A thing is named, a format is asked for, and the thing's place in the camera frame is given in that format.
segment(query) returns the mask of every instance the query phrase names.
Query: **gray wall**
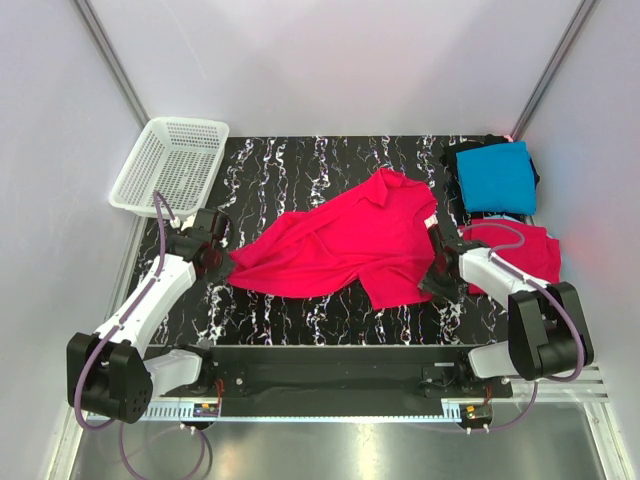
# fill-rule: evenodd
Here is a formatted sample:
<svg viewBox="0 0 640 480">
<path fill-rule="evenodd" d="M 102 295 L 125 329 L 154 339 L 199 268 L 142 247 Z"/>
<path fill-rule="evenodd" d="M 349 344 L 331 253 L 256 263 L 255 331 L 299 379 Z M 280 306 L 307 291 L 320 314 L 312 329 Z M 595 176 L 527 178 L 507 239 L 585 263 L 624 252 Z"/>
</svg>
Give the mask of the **gray wall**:
<svg viewBox="0 0 640 480">
<path fill-rule="evenodd" d="M 133 216 L 107 195 L 139 133 L 68 0 L 0 3 L 0 478 L 41 478 L 65 346 L 102 323 Z"/>
<path fill-rule="evenodd" d="M 423 135 L 510 132 L 579 0 L 91 3 L 151 116 Z"/>
<path fill-rule="evenodd" d="M 561 240 L 640 472 L 640 3 L 604 1 L 525 133 L 542 176 L 537 220 Z"/>
</svg>

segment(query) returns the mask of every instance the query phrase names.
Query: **metal frame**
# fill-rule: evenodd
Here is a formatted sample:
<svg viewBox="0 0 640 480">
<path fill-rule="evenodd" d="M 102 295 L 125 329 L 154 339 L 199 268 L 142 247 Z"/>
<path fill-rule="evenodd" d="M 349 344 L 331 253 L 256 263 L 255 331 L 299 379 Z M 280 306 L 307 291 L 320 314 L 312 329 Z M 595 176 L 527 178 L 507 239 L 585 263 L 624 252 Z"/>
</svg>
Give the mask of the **metal frame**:
<svg viewBox="0 0 640 480">
<path fill-rule="evenodd" d="M 107 68 L 111 72 L 114 81 L 120 89 L 125 101 L 131 109 L 132 115 L 136 119 L 138 125 L 142 128 L 149 120 L 148 114 L 140 101 L 134 87 L 131 84 L 124 68 L 122 67 L 118 57 L 109 42 L 102 24 L 100 23 L 94 9 L 90 4 L 90 0 L 71 0 L 72 4 L 77 8 L 77 11 L 85 24 L 92 40 L 98 48 Z M 522 136 L 527 125 L 531 121 L 531 118 L 535 114 L 544 94 L 549 89 L 549 86 L 557 74 L 562 63 L 568 56 L 572 45 L 578 38 L 581 29 L 586 24 L 588 18 L 593 13 L 595 6 L 599 0 L 583 0 L 578 6 L 573 18 L 571 19 L 566 31 L 564 32 L 558 46 L 556 47 L 551 59 L 549 60 L 544 72 L 542 73 L 539 81 L 534 88 L 525 108 L 522 111 L 516 125 L 514 126 L 512 137 L 518 139 Z M 127 294 L 129 282 L 132 277 L 133 269 L 135 266 L 135 260 L 138 253 L 138 248 L 144 233 L 145 220 L 141 217 L 137 217 L 127 244 L 126 255 L 120 266 L 118 280 L 111 298 L 110 311 L 106 312 L 105 317 L 110 316 L 117 307 L 124 301 Z M 269 356 L 272 361 L 277 361 L 278 347 L 268 347 L 270 349 Z M 307 361 L 312 360 L 313 357 L 319 360 L 318 355 L 324 355 L 319 353 L 320 350 L 315 347 L 286 347 L 288 349 L 299 350 L 299 353 L 304 352 L 304 357 Z M 418 354 L 422 361 L 427 350 L 449 348 L 449 347 L 388 347 L 387 360 L 395 358 L 395 362 L 401 362 L 409 360 L 409 357 Z M 356 348 L 349 348 L 343 350 L 356 350 Z M 259 360 L 258 357 L 263 353 L 258 353 L 255 347 L 243 347 L 239 350 L 234 349 L 236 353 L 229 353 L 231 356 L 237 355 L 237 352 L 242 353 L 242 359 L 247 361 L 250 358 Z M 373 351 L 368 352 L 365 356 L 374 354 Z M 349 356 L 350 353 L 338 353 L 340 356 Z M 375 360 L 370 359 L 376 363 L 382 363 L 381 358 L 377 356 Z M 512 382 L 514 397 L 512 399 L 495 399 L 496 403 L 509 402 L 509 403 L 521 403 L 526 401 L 527 396 L 530 394 L 530 387 L 520 380 L 513 380 Z M 470 399 L 447 399 L 442 402 L 442 406 L 445 412 L 455 412 L 456 408 L 459 410 L 457 402 L 463 401 L 469 403 L 473 400 Z M 602 379 L 600 378 L 600 372 L 598 368 L 593 365 L 590 368 L 585 369 L 583 375 L 578 379 L 576 383 L 571 385 L 558 386 L 551 382 L 541 382 L 538 401 L 543 402 L 561 402 L 561 403 L 581 403 L 587 413 L 591 432 L 593 434 L 598 454 L 605 469 L 607 478 L 635 478 L 630 466 L 628 455 L 625 451 L 624 444 L 620 438 L 611 405 L 609 403 L 608 396 Z M 184 399 L 165 398 L 159 400 L 159 402 L 176 403 L 179 406 L 185 404 Z M 150 412 L 149 419 L 152 419 L 156 411 Z M 365 418 L 367 422 L 374 421 L 371 417 Z M 242 420 L 241 418 L 234 418 L 235 421 Z M 46 478 L 49 480 L 67 480 L 71 475 L 73 464 L 75 461 L 76 453 L 82 437 L 82 429 L 75 421 L 75 415 L 73 409 L 67 408 L 65 415 L 63 415 L 60 423 L 60 429 L 62 433 L 58 438 L 58 445 L 51 459 L 50 467 Z"/>
</svg>

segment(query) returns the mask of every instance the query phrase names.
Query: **marble pattern tabletop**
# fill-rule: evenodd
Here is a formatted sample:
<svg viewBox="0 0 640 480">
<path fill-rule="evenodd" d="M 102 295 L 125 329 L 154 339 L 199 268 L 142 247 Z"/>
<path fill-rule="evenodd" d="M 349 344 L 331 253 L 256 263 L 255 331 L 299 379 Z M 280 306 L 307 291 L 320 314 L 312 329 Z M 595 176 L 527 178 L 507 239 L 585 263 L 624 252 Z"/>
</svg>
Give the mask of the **marble pattern tabletop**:
<svg viewBox="0 0 640 480">
<path fill-rule="evenodd" d="M 428 184 L 445 232 L 468 223 L 459 186 L 440 164 L 443 147 L 474 137 L 230 138 L 207 206 L 235 223 L 233 246 L 254 241 L 285 211 L 309 211 L 367 180 L 380 167 Z M 145 234 L 130 291 L 158 253 L 155 219 Z M 502 307 L 461 291 L 458 303 L 373 310 L 358 281 L 319 298 L 286 299 L 226 282 L 200 281 L 174 305 L 153 344 L 219 345 L 485 344 L 506 339 Z"/>
</svg>

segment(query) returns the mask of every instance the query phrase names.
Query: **folded red cloth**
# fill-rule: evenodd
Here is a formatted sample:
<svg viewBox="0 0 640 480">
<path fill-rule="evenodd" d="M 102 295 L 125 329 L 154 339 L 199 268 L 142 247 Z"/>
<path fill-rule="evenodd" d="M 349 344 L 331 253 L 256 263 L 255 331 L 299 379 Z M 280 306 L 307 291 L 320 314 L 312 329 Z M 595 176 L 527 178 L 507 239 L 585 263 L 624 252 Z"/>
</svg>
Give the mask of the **folded red cloth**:
<svg viewBox="0 0 640 480">
<path fill-rule="evenodd" d="M 418 283 L 433 261 L 424 220 L 436 199 L 423 182 L 380 169 L 308 213 L 284 213 L 231 253 L 235 287 L 292 298 L 327 295 L 356 278 L 375 309 L 431 299 Z"/>
<path fill-rule="evenodd" d="M 549 237 L 546 228 L 495 218 L 477 219 L 471 222 L 472 225 L 481 225 L 483 223 L 503 224 L 518 230 L 524 235 L 523 246 L 500 250 L 497 252 L 500 257 L 529 275 L 552 283 L 560 281 L 560 268 L 562 266 L 560 242 L 555 238 Z M 481 240 L 490 247 L 518 243 L 520 240 L 514 232 L 505 228 L 491 226 L 472 228 L 466 230 L 463 235 L 465 240 Z M 484 292 L 477 286 L 470 285 L 469 293 L 482 294 Z"/>
</svg>

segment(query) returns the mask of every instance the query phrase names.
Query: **plastic basket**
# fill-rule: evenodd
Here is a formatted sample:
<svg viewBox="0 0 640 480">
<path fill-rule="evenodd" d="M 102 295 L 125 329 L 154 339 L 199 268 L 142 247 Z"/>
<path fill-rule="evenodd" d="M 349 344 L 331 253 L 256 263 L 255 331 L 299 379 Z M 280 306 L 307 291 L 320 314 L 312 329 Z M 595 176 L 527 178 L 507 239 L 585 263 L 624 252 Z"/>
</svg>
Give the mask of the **plastic basket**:
<svg viewBox="0 0 640 480">
<path fill-rule="evenodd" d="M 185 220 L 207 201 L 229 136 L 226 123 L 198 118 L 149 121 L 116 180 L 109 203 L 142 217 L 155 217 L 153 191 Z"/>
</svg>

